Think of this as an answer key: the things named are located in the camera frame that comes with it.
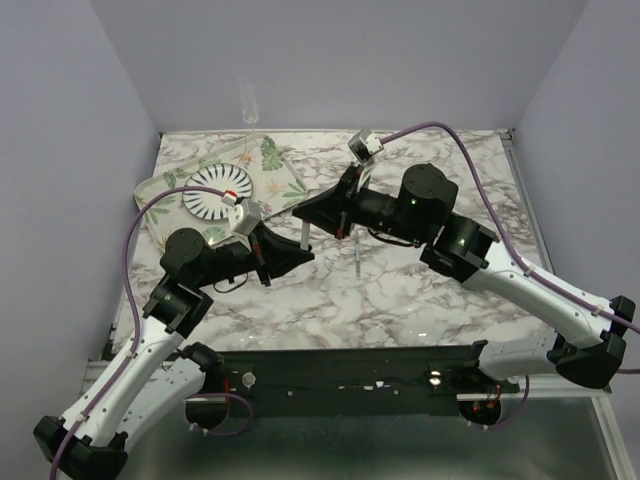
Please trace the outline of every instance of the wall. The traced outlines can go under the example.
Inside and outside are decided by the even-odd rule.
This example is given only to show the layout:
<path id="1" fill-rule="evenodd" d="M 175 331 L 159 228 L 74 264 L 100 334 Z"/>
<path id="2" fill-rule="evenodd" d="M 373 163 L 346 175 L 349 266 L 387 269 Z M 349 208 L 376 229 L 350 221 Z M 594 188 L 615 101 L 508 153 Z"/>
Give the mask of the wall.
<path id="1" fill-rule="evenodd" d="M 91 0 L 163 131 L 512 127 L 584 0 Z"/>
<path id="2" fill-rule="evenodd" d="M 0 471 L 45 478 L 31 431 L 104 344 L 158 136 L 86 0 L 1 2 L 0 65 Z"/>
<path id="3" fill-rule="evenodd" d="M 527 107 L 516 148 L 556 271 L 640 305 L 639 20 L 637 0 L 591 0 Z M 625 364 L 640 366 L 640 342 L 627 337 Z M 612 387 L 640 474 L 640 378 Z"/>

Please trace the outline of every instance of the striped plate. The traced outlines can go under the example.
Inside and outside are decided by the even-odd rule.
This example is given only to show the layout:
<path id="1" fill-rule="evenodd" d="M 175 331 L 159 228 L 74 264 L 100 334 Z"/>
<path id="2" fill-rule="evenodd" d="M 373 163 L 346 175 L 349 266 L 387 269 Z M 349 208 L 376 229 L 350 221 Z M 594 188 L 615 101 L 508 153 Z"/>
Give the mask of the striped plate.
<path id="1" fill-rule="evenodd" d="M 231 190 L 239 197 L 251 198 L 253 183 L 249 174 L 230 163 L 217 163 L 198 170 L 189 177 L 185 186 L 217 188 L 224 192 Z M 223 220 L 228 211 L 217 195 L 205 192 L 183 192 L 182 201 L 187 210 L 203 220 Z"/>

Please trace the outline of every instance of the white marble surface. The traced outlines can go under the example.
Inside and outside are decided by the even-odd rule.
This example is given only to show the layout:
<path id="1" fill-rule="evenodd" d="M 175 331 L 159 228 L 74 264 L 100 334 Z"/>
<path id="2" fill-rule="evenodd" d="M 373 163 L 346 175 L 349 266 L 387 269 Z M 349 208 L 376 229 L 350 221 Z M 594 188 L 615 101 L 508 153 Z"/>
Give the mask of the white marble surface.
<path id="1" fill-rule="evenodd" d="M 333 185 L 352 159 L 352 132 L 270 132 L 301 174 L 311 195 Z M 462 139 L 474 159 L 493 205 L 519 251 L 539 264 L 531 228 L 497 132 L 466 131 Z M 155 173 L 204 155 L 238 133 L 170 134 L 162 140 Z M 420 132 L 387 145 L 371 187 L 396 194 L 402 172 L 433 162 L 460 192 L 455 211 L 493 225 L 460 152 L 446 134 Z M 270 219 L 276 232 L 299 238 L 300 222 L 289 213 Z M 186 343 L 216 350 L 398 347 L 510 340 L 546 330 L 526 312 L 488 294 L 464 290 L 420 263 L 421 250 L 381 244 L 359 232 L 361 278 L 356 278 L 353 238 L 342 242 L 312 227 L 316 260 L 261 287 L 255 274 L 236 292 L 205 289 L 215 303 Z M 142 227 L 131 268 L 138 307 L 163 275 L 160 252 Z M 120 308 L 114 351 L 132 332 L 128 302 Z"/>

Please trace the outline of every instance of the tray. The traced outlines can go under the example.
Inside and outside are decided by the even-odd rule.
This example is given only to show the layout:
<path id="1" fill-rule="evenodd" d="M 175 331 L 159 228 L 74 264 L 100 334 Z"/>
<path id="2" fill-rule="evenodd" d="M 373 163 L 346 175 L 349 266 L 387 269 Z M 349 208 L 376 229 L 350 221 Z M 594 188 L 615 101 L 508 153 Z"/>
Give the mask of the tray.
<path id="1" fill-rule="evenodd" d="M 284 151 L 269 135 L 252 134 L 145 180 L 134 191 L 136 204 L 142 208 L 156 195 L 184 186 L 196 172 L 207 172 L 217 164 L 231 164 L 248 174 L 252 183 L 251 198 L 260 205 L 263 219 L 291 208 L 307 197 L 308 189 L 286 160 Z M 184 198 L 187 197 L 182 194 L 165 197 L 145 214 L 149 233 L 160 250 L 164 250 L 169 235 L 180 228 L 195 228 L 209 246 L 231 236 L 226 218 L 198 218 L 185 207 Z"/>

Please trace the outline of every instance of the purple cable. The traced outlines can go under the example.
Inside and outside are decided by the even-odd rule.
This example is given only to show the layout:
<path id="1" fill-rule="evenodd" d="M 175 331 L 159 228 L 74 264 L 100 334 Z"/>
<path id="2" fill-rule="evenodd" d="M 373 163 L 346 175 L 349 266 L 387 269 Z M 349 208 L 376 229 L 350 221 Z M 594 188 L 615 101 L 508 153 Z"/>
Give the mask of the purple cable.
<path id="1" fill-rule="evenodd" d="M 131 290 L 131 283 L 129 282 L 129 270 L 128 270 L 128 260 L 129 260 L 129 243 L 131 243 L 131 237 L 133 236 L 133 232 L 136 229 L 136 226 L 144 217 L 144 214 L 155 205 L 159 200 L 162 200 L 164 197 L 169 195 L 173 195 L 175 193 L 180 192 L 205 192 L 205 193 L 213 193 L 222 197 L 224 195 L 220 190 L 216 190 L 215 188 L 207 188 L 207 187 L 178 187 L 167 190 L 166 192 L 162 192 L 156 197 L 152 198 L 149 203 L 147 203 L 144 207 L 140 209 L 136 218 L 133 219 L 131 225 L 129 226 L 129 230 L 125 235 L 124 245 L 122 246 L 122 256 L 120 258 L 121 261 L 121 269 L 122 269 L 122 281 L 124 282 L 124 291 L 127 295 L 127 299 L 129 300 L 129 305 L 131 306 L 131 313 L 133 314 L 133 343 L 131 344 L 131 349 L 129 350 L 132 354 L 138 349 L 138 345 L 140 344 L 140 337 L 142 335 L 142 324 L 140 322 L 140 315 L 138 314 L 138 308 L 136 307 L 135 298 L 133 298 L 133 291 Z M 98 402 L 104 397 L 104 395 L 109 391 L 109 389 L 113 386 L 114 383 L 120 378 L 122 373 L 127 369 L 129 363 L 131 363 L 133 356 L 125 357 L 120 366 L 117 368 L 113 375 L 106 383 L 102 386 L 102 388 L 98 391 L 95 397 L 87 404 L 87 406 L 80 412 L 83 418 L 86 418 L 89 413 L 94 409 L 94 407 L 98 404 Z M 67 434 L 62 439 L 58 450 L 56 450 L 56 454 L 53 457 L 51 462 L 51 470 L 49 472 L 49 480 L 56 480 L 58 477 L 58 467 L 60 466 L 60 461 L 62 460 L 62 455 L 64 454 L 69 442 L 75 435 L 75 433 L 82 425 L 82 420 L 76 420 L 76 422 L 71 426 Z"/>
<path id="2" fill-rule="evenodd" d="M 469 155 L 469 151 L 467 150 L 467 148 L 462 143 L 462 140 L 460 140 L 460 137 L 456 134 L 456 132 L 453 131 L 453 129 L 451 127 L 449 127 L 448 125 L 445 125 L 444 123 L 441 123 L 441 122 L 420 123 L 420 124 L 415 125 L 413 127 L 409 127 L 409 128 L 404 129 L 404 130 L 400 130 L 399 132 L 396 132 L 396 133 L 394 133 L 392 135 L 389 135 L 388 137 L 383 138 L 381 140 L 381 142 L 384 145 L 386 143 L 392 142 L 393 140 L 397 140 L 398 138 L 402 138 L 405 135 L 408 135 L 408 134 L 413 133 L 413 132 L 417 132 L 418 130 L 422 130 L 422 129 L 425 129 L 425 128 L 440 128 L 440 129 L 446 131 L 449 135 L 451 135 L 451 138 L 453 138 L 453 140 L 456 142 L 456 144 L 458 145 L 458 148 L 460 149 L 460 151 L 462 152 L 462 155 L 464 156 L 464 159 L 467 161 L 467 165 L 469 166 L 469 170 L 471 171 L 471 176 L 473 177 L 473 181 L 476 184 L 476 188 L 478 189 L 478 193 L 480 194 L 480 197 L 482 198 L 482 203 L 484 203 L 484 206 L 486 207 L 487 211 L 489 212 L 489 215 L 491 216 L 491 219 L 493 220 L 493 223 L 495 224 L 496 228 L 498 229 L 498 232 L 500 233 L 500 237 L 502 237 L 502 240 L 504 241 L 504 245 L 507 248 L 507 251 L 509 252 L 509 255 L 511 256 L 512 260 L 523 271 L 527 271 L 529 267 L 527 267 L 527 265 L 523 262 L 522 257 L 520 257 L 518 252 L 516 252 L 516 249 L 514 248 L 513 244 L 511 243 L 511 240 L 509 239 L 509 235 L 507 234 L 506 230 L 504 229 L 504 226 L 502 225 L 502 222 L 500 221 L 500 218 L 498 217 L 498 214 L 493 209 L 493 206 L 491 205 L 491 202 L 489 201 L 489 197 L 487 197 L 487 193 L 485 192 L 484 187 L 482 185 L 482 182 L 480 181 L 480 177 L 478 176 L 478 171 L 476 170 L 476 167 L 473 164 L 473 160 L 471 160 L 471 156 Z M 531 278 L 536 280 L 538 283 L 544 285 L 549 290 L 557 293 L 561 297 L 564 297 L 567 300 L 570 300 L 571 302 L 573 302 L 573 303 L 575 303 L 577 305 L 580 305 L 583 308 L 586 308 L 587 310 L 591 311 L 592 313 L 598 312 L 597 315 L 600 315 L 600 316 L 606 318 L 607 320 L 611 320 L 612 322 L 616 322 L 616 323 L 622 325 L 623 327 L 626 327 L 626 328 L 628 328 L 630 330 L 633 330 L 634 332 L 640 334 L 640 326 L 634 325 L 633 323 L 625 320 L 624 318 L 618 317 L 617 315 L 614 315 L 612 313 L 605 312 L 605 311 L 599 311 L 599 308 L 596 305 L 591 305 L 589 302 L 583 300 L 580 297 L 577 297 L 577 296 L 573 295 L 571 292 L 566 291 L 562 287 L 560 287 L 560 286 L 556 285 L 555 283 L 547 280 L 546 278 L 544 278 L 543 276 L 537 274 L 536 272 L 531 272 L 530 276 L 531 276 Z M 640 369 L 621 369 L 621 370 L 619 370 L 619 372 L 620 373 L 640 373 Z"/>
<path id="3" fill-rule="evenodd" d="M 478 425 L 483 430 L 498 430 L 502 427 L 506 427 L 511 422 L 513 422 L 524 410 L 524 406 L 527 403 L 527 399 L 529 398 L 529 391 L 531 390 L 531 380 L 529 380 L 529 375 L 524 377 L 524 394 L 522 395 L 522 400 L 520 400 L 520 405 L 516 408 L 515 412 L 513 412 L 509 417 L 504 420 L 494 424 L 494 425 Z"/>
<path id="4" fill-rule="evenodd" d="M 202 428 L 200 425 L 194 423 L 194 424 L 191 425 L 191 429 L 196 431 L 196 432 L 204 433 L 205 435 L 210 436 L 210 437 L 229 438 L 229 437 L 235 437 L 237 435 L 240 435 L 241 433 L 246 432 L 253 425 L 253 413 L 254 413 L 253 412 L 253 407 L 247 401 L 247 399 L 241 397 L 240 395 L 236 395 L 235 393 L 199 393 L 199 394 L 196 394 L 196 395 L 192 395 L 189 398 L 229 398 L 231 400 L 236 400 L 236 401 L 242 403 L 245 407 L 247 407 L 247 411 L 249 412 L 249 420 L 247 420 L 247 423 L 245 423 L 238 430 L 232 430 L 231 432 L 216 432 L 215 430 L 206 430 L 205 431 L 205 429 Z"/>

